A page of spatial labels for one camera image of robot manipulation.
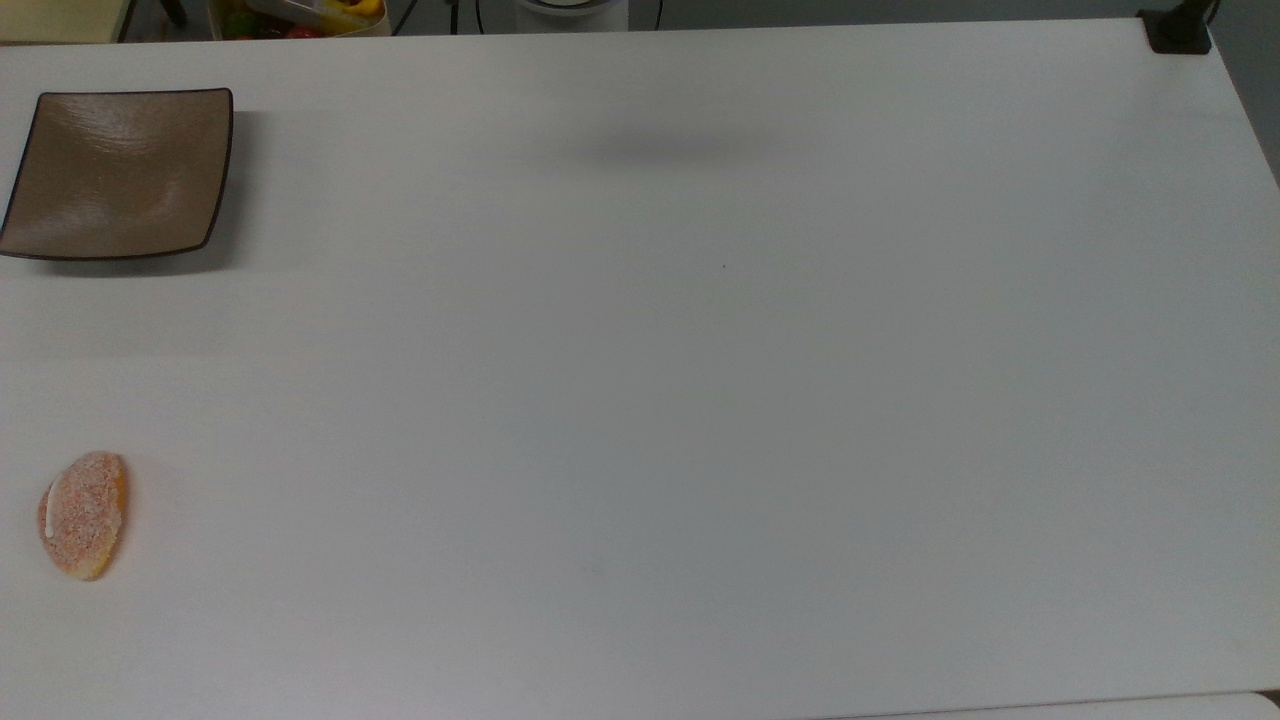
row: green fruit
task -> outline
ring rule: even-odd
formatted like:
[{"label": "green fruit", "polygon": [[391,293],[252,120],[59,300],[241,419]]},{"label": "green fruit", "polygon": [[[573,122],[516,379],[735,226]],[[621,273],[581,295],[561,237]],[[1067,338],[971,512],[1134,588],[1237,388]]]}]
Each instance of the green fruit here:
[{"label": "green fruit", "polygon": [[257,15],[253,13],[230,13],[223,20],[223,37],[255,37],[257,24]]}]

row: floor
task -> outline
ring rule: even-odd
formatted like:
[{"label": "floor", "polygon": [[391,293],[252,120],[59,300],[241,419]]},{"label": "floor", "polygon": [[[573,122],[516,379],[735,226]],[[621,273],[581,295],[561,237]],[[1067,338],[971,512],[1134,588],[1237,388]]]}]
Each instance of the floor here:
[{"label": "floor", "polygon": [[[157,0],[138,0],[125,33],[131,42],[210,40],[207,0],[183,0],[189,22],[169,23]],[[442,0],[387,0],[401,35],[445,35]],[[1055,18],[1132,18],[1137,9],[1164,9],[1174,0],[663,0],[660,28],[724,28],[908,22],[966,22]],[[462,0],[461,33],[515,31],[511,0]],[[630,0],[632,28],[653,28],[659,0]],[[1280,182],[1280,0],[1224,0],[1213,36]]]}]

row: yellow bell pepper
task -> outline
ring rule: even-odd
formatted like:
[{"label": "yellow bell pepper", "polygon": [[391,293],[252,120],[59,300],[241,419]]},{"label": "yellow bell pepper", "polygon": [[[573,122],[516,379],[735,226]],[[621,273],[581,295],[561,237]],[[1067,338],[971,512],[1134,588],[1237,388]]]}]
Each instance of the yellow bell pepper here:
[{"label": "yellow bell pepper", "polygon": [[360,0],[355,5],[347,5],[343,12],[352,15],[371,18],[383,12],[383,0]]}]

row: sugar coating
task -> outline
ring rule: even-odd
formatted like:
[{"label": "sugar coating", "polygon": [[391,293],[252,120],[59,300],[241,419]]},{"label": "sugar coating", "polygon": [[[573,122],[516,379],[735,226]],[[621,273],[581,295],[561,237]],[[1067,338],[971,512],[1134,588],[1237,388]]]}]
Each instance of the sugar coating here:
[{"label": "sugar coating", "polygon": [[90,452],[49,486],[40,503],[41,539],[64,573],[91,580],[106,566],[124,524],[124,464]]}]

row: ceramic plate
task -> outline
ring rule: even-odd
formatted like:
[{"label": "ceramic plate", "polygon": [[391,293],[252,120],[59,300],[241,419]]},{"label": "ceramic plate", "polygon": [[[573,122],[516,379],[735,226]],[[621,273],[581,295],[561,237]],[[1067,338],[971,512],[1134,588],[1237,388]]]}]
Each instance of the ceramic plate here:
[{"label": "ceramic plate", "polygon": [[46,92],[0,255],[106,260],[204,247],[232,147],[232,91]]}]

